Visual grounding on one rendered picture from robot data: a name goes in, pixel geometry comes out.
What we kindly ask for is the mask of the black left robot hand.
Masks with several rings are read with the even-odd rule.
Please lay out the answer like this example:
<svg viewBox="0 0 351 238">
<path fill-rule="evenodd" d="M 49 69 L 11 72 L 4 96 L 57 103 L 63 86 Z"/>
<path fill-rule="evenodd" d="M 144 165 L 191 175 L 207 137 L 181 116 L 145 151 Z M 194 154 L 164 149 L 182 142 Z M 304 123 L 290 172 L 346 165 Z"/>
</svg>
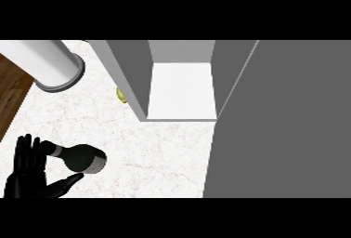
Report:
<svg viewBox="0 0 351 238">
<path fill-rule="evenodd" d="M 32 134 L 17 140 L 14 169 L 5 187 L 7 199 L 60 198 L 85 177 L 83 173 L 77 173 L 48 184 L 48 157 L 38 151 L 39 146 L 40 138 L 33 139 Z"/>
</svg>

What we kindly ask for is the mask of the dark grey cabinet door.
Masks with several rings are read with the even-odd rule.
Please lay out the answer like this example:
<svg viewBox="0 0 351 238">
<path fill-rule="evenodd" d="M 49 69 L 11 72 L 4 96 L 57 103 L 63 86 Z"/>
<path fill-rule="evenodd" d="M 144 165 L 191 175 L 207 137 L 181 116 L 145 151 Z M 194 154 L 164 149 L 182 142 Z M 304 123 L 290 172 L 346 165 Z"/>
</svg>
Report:
<svg viewBox="0 0 351 238">
<path fill-rule="evenodd" d="M 206 197 L 351 197 L 351 41 L 259 43 L 214 129 Z"/>
</svg>

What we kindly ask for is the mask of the dark wine bottle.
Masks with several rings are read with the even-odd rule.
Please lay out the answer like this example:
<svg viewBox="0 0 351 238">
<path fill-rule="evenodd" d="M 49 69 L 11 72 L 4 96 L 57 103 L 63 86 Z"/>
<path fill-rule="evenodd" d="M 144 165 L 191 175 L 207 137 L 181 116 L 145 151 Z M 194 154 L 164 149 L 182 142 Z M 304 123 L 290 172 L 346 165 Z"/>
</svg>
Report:
<svg viewBox="0 0 351 238">
<path fill-rule="evenodd" d="M 36 151 L 48 156 L 61 158 L 68 169 L 77 173 L 97 174 L 108 163 L 107 153 L 88 144 L 79 144 L 70 148 L 45 140 Z"/>
</svg>

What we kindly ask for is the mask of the grey open cabinet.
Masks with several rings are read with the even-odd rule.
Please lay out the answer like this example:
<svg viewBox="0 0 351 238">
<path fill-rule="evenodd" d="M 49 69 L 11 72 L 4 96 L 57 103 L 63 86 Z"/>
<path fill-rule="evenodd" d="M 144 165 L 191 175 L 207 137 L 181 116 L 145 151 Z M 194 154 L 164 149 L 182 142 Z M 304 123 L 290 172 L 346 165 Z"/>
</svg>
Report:
<svg viewBox="0 0 351 238">
<path fill-rule="evenodd" d="M 219 120 L 257 40 L 92 40 L 144 122 Z"/>
</svg>

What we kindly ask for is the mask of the white paper towel roll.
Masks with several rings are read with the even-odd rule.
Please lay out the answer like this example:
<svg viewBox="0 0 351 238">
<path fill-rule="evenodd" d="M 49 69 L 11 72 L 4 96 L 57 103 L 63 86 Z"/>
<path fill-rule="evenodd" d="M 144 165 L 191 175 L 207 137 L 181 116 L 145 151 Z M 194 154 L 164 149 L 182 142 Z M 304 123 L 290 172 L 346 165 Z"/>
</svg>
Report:
<svg viewBox="0 0 351 238">
<path fill-rule="evenodd" d="M 68 90 L 83 78 L 85 60 L 61 40 L 0 40 L 0 53 L 49 93 Z"/>
</svg>

